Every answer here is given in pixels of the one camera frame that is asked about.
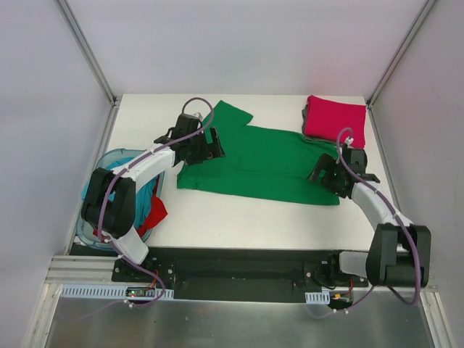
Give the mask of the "green t shirt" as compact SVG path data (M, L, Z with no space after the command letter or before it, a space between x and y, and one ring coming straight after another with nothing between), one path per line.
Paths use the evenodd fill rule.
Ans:
M251 125L253 116L219 101L208 117L217 129L224 157L184 165L178 189L337 206L337 195L308 180L322 154L336 155L334 145L312 141L288 130Z

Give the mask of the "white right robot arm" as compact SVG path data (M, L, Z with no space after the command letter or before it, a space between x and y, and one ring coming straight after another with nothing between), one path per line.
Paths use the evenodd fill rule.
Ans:
M367 154L362 149L341 148L342 158L322 154L308 180L328 192L348 198L363 212L374 235L364 263L354 265L354 256L342 252L339 261L326 268L334 286L343 286L359 274L375 286L416 287L428 285L431 232L399 212L381 192L380 180L367 173Z

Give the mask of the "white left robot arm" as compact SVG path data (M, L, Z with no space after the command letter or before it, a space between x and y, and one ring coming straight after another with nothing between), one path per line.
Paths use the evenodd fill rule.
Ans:
M179 162L197 165L224 156L217 128L204 125L198 115L183 113L167 134L130 162L111 170L95 169L80 216L130 262L130 276L138 282L148 281L154 266L146 260L149 248L134 227L136 194Z

